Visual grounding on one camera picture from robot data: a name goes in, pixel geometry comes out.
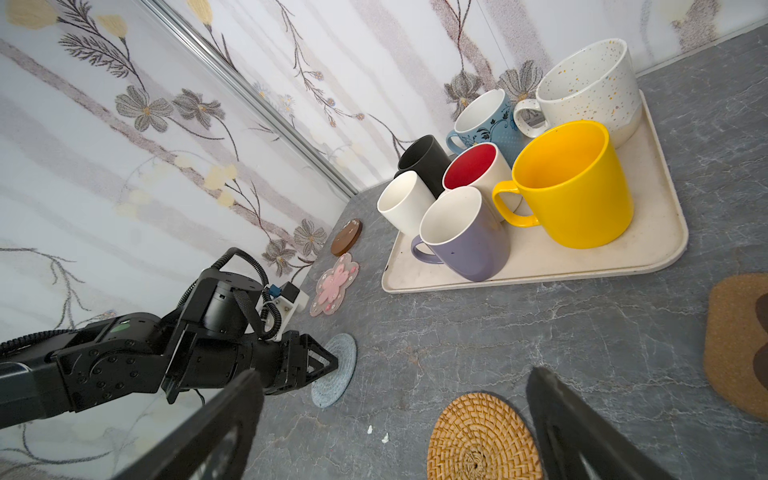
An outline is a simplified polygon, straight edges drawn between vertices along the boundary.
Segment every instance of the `floral wallpaper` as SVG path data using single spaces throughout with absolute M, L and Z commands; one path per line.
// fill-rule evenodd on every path
M 624 38 L 642 71 L 768 16 L 764 0 L 165 1 L 359 188 L 483 92 L 531 97 L 594 41 Z
M 142 4 L 2 8 L 0 341 L 163 316 L 231 246 L 272 282 L 301 283 L 348 199 Z M 231 269 L 254 276 L 239 260 Z M 0 479 L 110 478 L 200 404 L 195 392 L 172 406 L 133 394 L 3 429 Z

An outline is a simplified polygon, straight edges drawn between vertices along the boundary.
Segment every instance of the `tray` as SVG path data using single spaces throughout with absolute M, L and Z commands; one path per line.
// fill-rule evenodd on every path
M 670 266 L 685 251 L 688 226 L 642 91 L 641 98 L 640 127 L 617 150 L 634 199 L 634 218 L 621 237 L 602 247 L 574 250 L 555 243 L 543 227 L 517 228 L 504 222 L 511 241 L 509 260 L 492 278 L 474 283 L 445 265 L 419 262 L 410 251 L 412 238 L 399 233 L 382 288 L 389 293 L 428 292 L 635 275 Z M 517 213 L 531 213 L 524 200 Z

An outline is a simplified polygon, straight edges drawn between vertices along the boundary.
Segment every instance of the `white bracket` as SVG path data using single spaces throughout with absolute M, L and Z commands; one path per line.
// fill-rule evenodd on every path
M 280 329 L 277 331 L 277 335 L 275 335 L 271 340 L 274 342 L 279 342 L 283 338 L 283 332 L 285 332 L 286 327 L 288 326 L 288 322 L 290 321 L 291 317 L 296 312 L 303 312 L 306 308 L 307 303 L 310 301 L 310 296 L 306 293 L 299 290 L 299 295 L 296 296 L 296 302 L 291 303 L 285 298 L 278 296 L 276 299 L 273 300 L 275 303 L 275 306 L 280 311 L 280 317 L 282 320 L 282 323 L 280 324 Z M 269 315 L 266 318 L 264 330 L 269 331 L 272 328 L 272 325 L 274 325 L 275 320 L 272 318 L 271 315 Z

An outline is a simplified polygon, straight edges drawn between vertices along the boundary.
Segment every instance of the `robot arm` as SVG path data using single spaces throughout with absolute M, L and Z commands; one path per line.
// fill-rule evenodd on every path
M 223 388 L 247 369 L 255 370 L 267 395 L 301 388 L 335 370 L 338 359 L 307 334 L 289 330 L 279 342 L 268 339 L 279 330 L 280 315 L 273 304 L 258 314 L 260 297 L 273 302 L 261 283 L 220 271 L 233 255 L 258 265 L 247 253 L 228 250 L 163 318 L 130 313 L 3 343 L 0 429 L 160 387 L 174 403 L 179 392 Z M 267 333 L 266 308 L 274 318 Z M 245 333 L 249 324 L 253 333 Z

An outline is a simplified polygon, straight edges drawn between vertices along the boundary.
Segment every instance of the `brown cork mat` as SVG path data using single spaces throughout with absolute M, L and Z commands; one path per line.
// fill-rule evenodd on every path
M 339 234 L 336 235 L 336 238 L 333 239 L 333 242 L 331 242 L 331 253 L 337 257 L 347 253 L 357 242 L 361 231 L 362 221 L 359 218 L 347 222 Z
M 726 400 L 768 420 L 768 389 L 755 374 L 755 355 L 768 343 L 756 301 L 768 293 L 768 273 L 726 278 L 710 292 L 704 372 Z
M 427 453 L 428 480 L 542 478 L 538 451 L 522 419 L 486 393 L 460 396 L 435 424 Z

